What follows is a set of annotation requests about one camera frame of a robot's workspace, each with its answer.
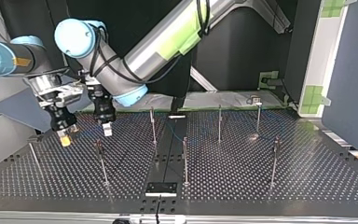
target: sticker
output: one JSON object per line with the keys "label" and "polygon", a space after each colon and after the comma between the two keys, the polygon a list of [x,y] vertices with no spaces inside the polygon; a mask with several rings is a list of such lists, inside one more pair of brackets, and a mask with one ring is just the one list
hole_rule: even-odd
{"label": "sticker", "polygon": [[[202,18],[206,19],[206,5],[201,8]],[[158,54],[169,61],[178,52],[185,55],[200,41],[200,22],[197,4],[193,1],[185,11],[165,31],[164,41],[158,48]]]}
{"label": "sticker", "polygon": [[324,0],[322,18],[340,17],[345,0]]}
{"label": "sticker", "polygon": [[301,114],[317,114],[322,104],[323,86],[307,86],[301,106]]}
{"label": "sticker", "polygon": [[31,59],[24,59],[24,58],[14,58],[13,63],[14,65],[21,66],[21,67],[28,67],[30,65]]}

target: robotic arm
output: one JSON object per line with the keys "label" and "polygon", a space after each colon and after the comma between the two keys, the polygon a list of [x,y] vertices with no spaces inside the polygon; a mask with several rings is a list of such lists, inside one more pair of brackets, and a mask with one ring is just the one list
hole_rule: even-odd
{"label": "robotic arm", "polygon": [[204,29],[235,4],[246,0],[184,0],[123,59],[103,41],[104,25],[97,21],[67,19],[55,31],[59,49],[76,58],[113,98],[131,106],[146,93],[145,84],[164,65],[188,53]]}
{"label": "robotic arm", "polygon": [[66,147],[71,142],[68,134],[76,130],[76,117],[66,106],[78,101],[83,90],[76,84],[62,85],[61,70],[52,70],[45,47],[35,36],[0,42],[0,76],[22,77],[32,87],[39,105],[51,116],[51,129]]}
{"label": "robotic arm", "polygon": [[[172,59],[173,68],[181,55],[200,42],[210,24],[245,1],[183,0],[123,59],[104,41],[107,32],[100,21],[62,21],[54,37],[59,49],[87,70],[85,84],[95,104],[94,118],[109,136],[111,122],[116,119],[112,98],[124,106],[135,104],[147,93],[145,84],[164,77],[149,80],[153,75]],[[51,116],[52,130],[66,147],[71,144],[69,133],[77,130],[76,117],[66,106],[80,99],[83,87],[79,82],[62,85],[60,72],[52,70],[37,37],[21,36],[11,43],[0,42],[0,76],[20,76],[30,84],[39,105]]]}

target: metal post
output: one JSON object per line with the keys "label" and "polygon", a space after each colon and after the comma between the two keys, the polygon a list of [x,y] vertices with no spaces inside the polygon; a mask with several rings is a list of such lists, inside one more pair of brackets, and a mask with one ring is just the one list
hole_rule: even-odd
{"label": "metal post", "polygon": [[185,159],[185,186],[189,185],[187,172],[187,137],[183,139],[183,157]]}
{"label": "metal post", "polygon": [[104,177],[104,184],[106,186],[110,186],[109,180],[107,179],[107,173],[106,173],[106,167],[104,165],[104,161],[103,161],[103,154],[104,154],[104,149],[103,149],[103,144],[101,139],[97,139],[96,143],[95,143],[95,150],[96,153],[98,155],[98,157],[100,158],[101,161],[101,166],[103,168],[103,177]]}
{"label": "metal post", "polygon": [[270,190],[272,190],[275,186],[275,173],[276,173],[276,168],[277,168],[277,161],[278,161],[278,157],[279,154],[281,153],[281,141],[279,139],[279,137],[277,136],[275,138],[274,141],[274,164],[272,166],[272,177],[271,177],[271,186],[270,186]]}
{"label": "metal post", "polygon": [[105,179],[105,183],[104,183],[104,184],[105,184],[106,186],[109,186],[110,183],[109,183],[109,181],[107,180],[106,168],[105,168],[105,166],[104,166],[103,157],[101,157],[101,166],[103,167],[103,176],[104,176],[104,179]]}
{"label": "metal post", "polygon": [[157,138],[156,138],[156,126],[155,126],[155,120],[154,120],[154,108],[153,107],[150,109],[150,121],[152,122],[152,128],[153,128],[153,143],[156,144]]}
{"label": "metal post", "polygon": [[39,169],[40,173],[42,174],[42,167],[40,166],[39,159],[37,158],[36,152],[34,151],[34,146],[32,145],[32,143],[28,143],[28,145],[31,148],[32,155],[34,156],[34,161],[36,162],[37,168]]}
{"label": "metal post", "polygon": [[261,105],[257,105],[257,127],[255,128],[255,132],[258,133],[260,128],[260,116],[261,116]]}
{"label": "metal post", "polygon": [[219,105],[219,143],[222,142],[222,106]]}

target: gray wall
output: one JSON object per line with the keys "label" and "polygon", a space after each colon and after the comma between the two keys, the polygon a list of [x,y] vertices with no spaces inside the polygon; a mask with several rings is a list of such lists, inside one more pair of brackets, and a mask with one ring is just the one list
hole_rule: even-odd
{"label": "gray wall", "polygon": [[327,97],[324,125],[358,148],[358,1],[348,10]]}

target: perforated metal plate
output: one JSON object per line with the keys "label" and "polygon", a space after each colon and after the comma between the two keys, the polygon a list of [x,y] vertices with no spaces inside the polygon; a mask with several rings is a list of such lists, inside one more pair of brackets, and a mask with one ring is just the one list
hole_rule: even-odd
{"label": "perforated metal plate", "polygon": [[[158,136],[165,119],[162,116],[156,115]],[[111,137],[103,137],[103,129],[92,115],[78,119],[80,134],[70,147],[61,147],[56,136],[34,145],[42,174],[31,152],[2,171],[0,197],[98,201],[110,195],[113,199],[140,199],[155,151],[149,114],[119,115]],[[110,188],[103,185],[103,169],[94,145],[97,139],[105,149]]]}
{"label": "perforated metal plate", "polygon": [[[286,110],[263,111],[260,135],[254,139],[256,115],[256,111],[224,111],[219,144],[218,112],[188,113],[190,184],[178,198],[164,199],[158,211],[358,217],[358,161],[312,124]],[[164,114],[156,114],[159,142],[164,132],[172,131],[163,131],[165,119]],[[43,176],[31,152],[14,156],[7,168],[0,169],[0,210],[156,213],[157,200],[145,197],[156,151],[149,114],[119,115],[109,138],[102,137],[91,115],[80,115],[78,123],[83,133],[71,147],[62,148],[55,135],[34,145]],[[276,136],[282,141],[282,153],[272,188]],[[94,153],[97,138],[107,151],[108,189]],[[181,140],[176,134],[170,141],[173,146]]]}
{"label": "perforated metal plate", "polygon": [[[187,129],[190,184],[186,198],[215,201],[358,202],[358,172],[329,148],[313,126],[285,111],[263,111],[254,139],[257,112],[191,113]],[[282,152],[271,187],[273,141]]]}

